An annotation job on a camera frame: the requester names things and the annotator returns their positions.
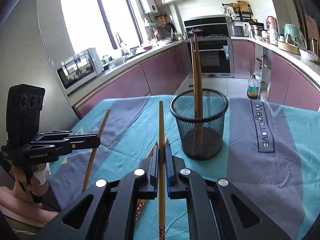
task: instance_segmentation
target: basket rim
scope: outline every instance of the basket rim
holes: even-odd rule
[[[224,94],[222,94],[221,92],[219,92],[217,90],[213,90],[213,89],[202,89],[202,91],[212,91],[212,92],[215,92],[215,93],[217,93],[217,94],[222,96],[222,98],[224,100],[224,107],[220,111],[220,113],[215,114],[215,115],[213,115],[211,117],[208,117],[208,118],[196,118],[196,119],[189,119],[189,118],[185,118],[185,117],[182,117],[182,116],[178,115],[173,109],[173,104],[175,103],[175,101],[177,100],[178,97],[183,96],[186,93],[193,92],[193,89],[190,89],[190,90],[187,90],[187,91],[177,95],[174,99],[171,100],[171,103],[170,103],[170,112],[171,112],[171,114],[175,118],[178,118],[181,121],[185,121],[185,122],[189,122],[189,123],[211,122],[213,120],[216,120],[216,119],[222,117],[226,113],[226,111],[228,110],[228,107],[229,107],[229,102],[228,102],[227,97]]]

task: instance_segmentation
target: white countertop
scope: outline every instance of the white countertop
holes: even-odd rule
[[[308,61],[304,58],[301,58],[299,55],[292,54],[289,52],[286,52],[282,49],[279,49],[277,46],[268,44],[263,41],[258,41],[253,38],[249,37],[231,37],[232,40],[246,40],[246,41],[252,41],[256,44],[259,44],[261,46],[264,46],[267,49],[270,49],[271,51],[274,51],[275,53],[279,54],[280,56],[284,57],[288,61],[292,62],[294,65],[296,65],[298,68],[300,68],[304,73],[306,73],[313,81],[319,85],[320,87],[320,66]]]
[[[101,86],[111,78],[115,77],[116,75],[120,74],[122,71],[137,65],[139,62],[152,57],[155,54],[158,54],[166,49],[169,49],[171,47],[177,46],[181,44],[182,41],[175,41],[170,44],[167,44],[163,47],[157,46],[143,54],[138,55],[137,57],[134,57],[132,59],[129,59],[127,62],[125,62],[122,65],[119,65],[113,69],[108,69],[103,71],[100,75],[95,77],[94,79],[90,80],[89,82],[85,83],[75,91],[73,91],[70,95],[68,95],[68,101],[71,106],[74,106],[77,102],[79,102],[82,98],[84,98],[86,95],[91,93],[93,90],[95,90],[97,87]]]

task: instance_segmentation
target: white bandage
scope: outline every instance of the white bandage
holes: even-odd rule
[[[49,174],[51,174],[49,163],[47,163],[47,166],[45,167],[45,169],[43,171],[35,171],[33,173],[33,176],[35,176],[37,179],[39,179],[40,185],[43,185],[46,181],[46,178],[45,178],[46,171],[49,171]]]

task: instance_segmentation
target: bottle label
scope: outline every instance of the bottle label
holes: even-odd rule
[[[258,96],[258,90],[259,90],[259,87],[248,86],[248,95],[251,96],[251,97],[257,97]]]

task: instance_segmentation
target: mesh pen holder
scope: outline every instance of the mesh pen holder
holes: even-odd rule
[[[222,93],[211,89],[203,89],[202,105],[203,118],[195,119],[193,90],[188,90],[176,96],[170,104],[170,111],[177,121],[182,150],[189,158],[195,160],[209,160],[220,152],[224,114],[229,103]],[[196,123],[201,123],[203,127],[202,145],[194,145]],[[201,147],[202,151],[194,151],[195,147]]]

